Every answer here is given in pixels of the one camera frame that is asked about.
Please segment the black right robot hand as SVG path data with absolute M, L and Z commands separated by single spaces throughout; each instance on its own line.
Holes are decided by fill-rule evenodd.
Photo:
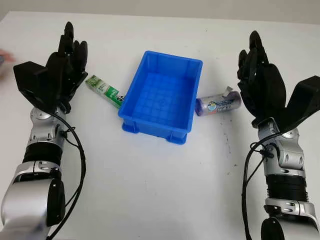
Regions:
M 276 65 L 270 63 L 259 33 L 249 36 L 249 51 L 238 56 L 238 87 L 246 109 L 254 116 L 252 126 L 277 117 L 286 107 L 286 87 Z

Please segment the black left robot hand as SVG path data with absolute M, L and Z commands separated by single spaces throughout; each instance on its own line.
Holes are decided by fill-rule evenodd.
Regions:
M 53 52 L 46 63 L 48 77 L 53 84 L 53 102 L 65 114 L 70 113 L 70 101 L 78 87 L 88 76 L 86 65 L 88 44 L 74 39 L 74 27 L 68 21 L 60 36 L 58 51 Z

